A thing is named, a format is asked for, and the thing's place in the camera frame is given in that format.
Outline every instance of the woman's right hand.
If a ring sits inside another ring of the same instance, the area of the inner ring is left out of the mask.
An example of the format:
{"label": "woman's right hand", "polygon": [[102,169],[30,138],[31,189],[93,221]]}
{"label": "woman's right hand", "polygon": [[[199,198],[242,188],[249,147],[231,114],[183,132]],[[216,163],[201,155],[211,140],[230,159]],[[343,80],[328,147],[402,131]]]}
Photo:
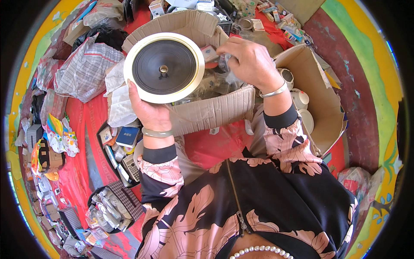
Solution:
{"label": "woman's right hand", "polygon": [[234,75],[256,86],[263,94],[279,89],[284,80],[274,68],[266,47],[237,37],[229,38],[217,48],[217,54],[231,54],[228,65]]}

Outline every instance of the checkered bag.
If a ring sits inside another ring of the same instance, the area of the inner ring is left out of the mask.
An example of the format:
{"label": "checkered bag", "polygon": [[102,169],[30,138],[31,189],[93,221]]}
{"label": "checkered bag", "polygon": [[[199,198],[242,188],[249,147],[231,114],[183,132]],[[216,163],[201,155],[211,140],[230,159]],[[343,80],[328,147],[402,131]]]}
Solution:
{"label": "checkered bag", "polygon": [[62,96],[89,102],[105,89],[106,70],[124,58],[122,52],[88,37],[55,73],[53,86]]}
{"label": "checkered bag", "polygon": [[102,259],[122,259],[122,257],[100,247],[94,246],[90,251],[94,257],[97,256]]}
{"label": "checkered bag", "polygon": [[135,194],[130,189],[126,188],[121,181],[110,183],[107,187],[122,202],[134,222],[136,222],[144,211],[142,210],[142,205]]}

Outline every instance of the white plate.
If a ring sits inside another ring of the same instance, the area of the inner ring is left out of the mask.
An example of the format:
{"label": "white plate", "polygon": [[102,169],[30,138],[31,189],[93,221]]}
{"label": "white plate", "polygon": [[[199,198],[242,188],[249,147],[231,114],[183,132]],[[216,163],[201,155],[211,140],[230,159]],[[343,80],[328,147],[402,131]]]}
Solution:
{"label": "white plate", "polygon": [[308,131],[308,134],[310,135],[313,131],[313,117],[311,113],[308,110],[300,109],[299,114],[302,116],[302,121],[305,125],[306,130]]}
{"label": "white plate", "polygon": [[[144,48],[146,45],[159,41],[159,40],[173,40],[180,42],[184,44],[188,49],[193,53],[195,61],[196,61],[196,73],[194,75],[193,80],[190,84],[188,84],[185,88],[181,89],[178,92],[172,93],[172,94],[152,94],[144,89],[140,88],[140,86],[135,82],[134,77],[132,75],[132,64],[134,62],[135,57],[139,53],[139,51]],[[138,94],[140,95],[140,98],[144,101],[155,103],[155,104],[167,104],[170,102],[176,102],[178,100],[183,99],[184,97],[191,94],[197,86],[200,84],[201,79],[204,75],[204,57],[200,50],[200,48],[189,38],[172,32],[161,32],[156,33],[153,35],[149,35],[139,42],[137,42],[132,49],[129,51],[127,57],[125,58],[125,64],[124,64],[124,79],[125,82],[127,80],[131,80],[138,89]]]}

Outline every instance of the woman's arm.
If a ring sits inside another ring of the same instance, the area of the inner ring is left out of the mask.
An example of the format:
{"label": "woman's arm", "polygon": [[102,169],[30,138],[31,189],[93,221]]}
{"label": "woman's arm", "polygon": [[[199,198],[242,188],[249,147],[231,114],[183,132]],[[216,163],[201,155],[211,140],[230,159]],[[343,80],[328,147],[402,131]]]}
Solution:
{"label": "woman's arm", "polygon": [[[275,69],[267,49],[259,44],[232,37],[217,49],[217,54],[229,53],[229,67],[236,77],[256,86],[263,94],[279,89],[284,80]],[[292,164],[301,171],[321,173],[317,163],[322,160],[310,151],[310,142],[302,131],[301,117],[292,104],[290,92],[263,98],[267,154],[280,161],[282,172],[292,172]]]}

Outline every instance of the cardboard flap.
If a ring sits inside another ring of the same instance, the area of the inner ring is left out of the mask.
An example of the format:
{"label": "cardboard flap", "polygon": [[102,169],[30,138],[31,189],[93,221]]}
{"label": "cardboard flap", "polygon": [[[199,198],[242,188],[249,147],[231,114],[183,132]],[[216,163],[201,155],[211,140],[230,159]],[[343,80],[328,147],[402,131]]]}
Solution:
{"label": "cardboard flap", "polygon": [[138,41],[149,35],[160,32],[176,32],[182,28],[193,29],[208,37],[213,37],[217,23],[218,20],[214,16],[199,10],[185,10],[162,15],[128,35],[122,49],[128,53]]}
{"label": "cardboard flap", "polygon": [[170,119],[174,136],[251,120],[254,98],[254,87],[247,85],[227,95],[173,106]]}

